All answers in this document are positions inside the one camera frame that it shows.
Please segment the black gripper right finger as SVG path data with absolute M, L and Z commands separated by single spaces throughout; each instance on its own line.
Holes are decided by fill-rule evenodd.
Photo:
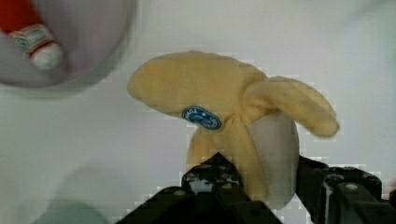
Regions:
M 381 180 L 358 168 L 300 157 L 296 194 L 314 224 L 396 224 L 395 195 L 384 200 Z

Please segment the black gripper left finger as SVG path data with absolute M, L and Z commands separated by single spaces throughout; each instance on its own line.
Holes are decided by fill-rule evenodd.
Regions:
M 282 224 L 251 200 L 235 166 L 217 153 L 182 176 L 179 187 L 151 196 L 116 224 Z

